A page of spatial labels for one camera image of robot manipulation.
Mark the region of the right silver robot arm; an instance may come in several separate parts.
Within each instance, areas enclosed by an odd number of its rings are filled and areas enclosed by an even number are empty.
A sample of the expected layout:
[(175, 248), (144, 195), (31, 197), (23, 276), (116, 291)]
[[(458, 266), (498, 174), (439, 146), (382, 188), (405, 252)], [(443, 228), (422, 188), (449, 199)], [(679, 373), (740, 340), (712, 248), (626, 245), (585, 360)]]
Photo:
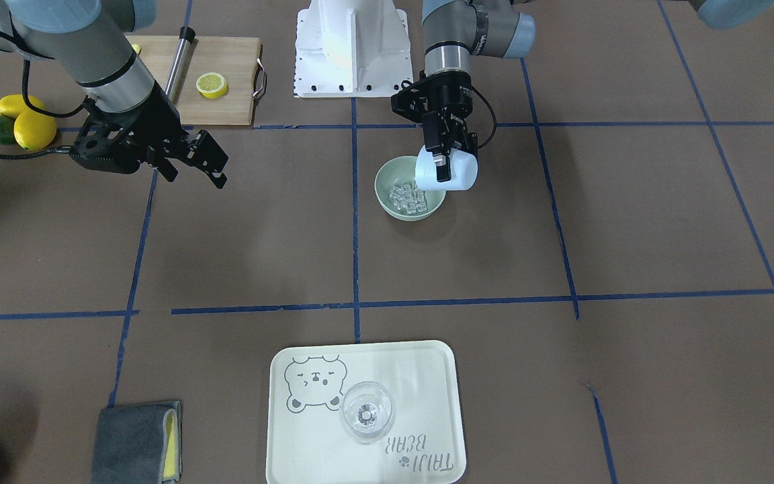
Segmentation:
[(60, 148), (77, 165), (119, 174), (148, 165), (172, 182), (179, 160), (221, 189), (228, 155), (206, 130), (185, 131), (126, 39), (156, 12), (154, 1), (0, 1), (0, 51), (58, 61), (84, 91), (88, 117), (73, 144)]

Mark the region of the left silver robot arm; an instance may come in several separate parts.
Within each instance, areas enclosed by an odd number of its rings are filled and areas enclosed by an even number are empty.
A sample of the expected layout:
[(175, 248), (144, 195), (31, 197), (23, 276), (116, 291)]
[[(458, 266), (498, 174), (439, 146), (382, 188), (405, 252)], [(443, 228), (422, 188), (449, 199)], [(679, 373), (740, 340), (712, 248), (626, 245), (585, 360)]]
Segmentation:
[(525, 58), (537, 36), (529, 13), (513, 1), (426, 1), (422, 30), (426, 46), (420, 123), (432, 175), (419, 180), (439, 190), (467, 190), (477, 176), (478, 135), (468, 119), (475, 98), (471, 58)]

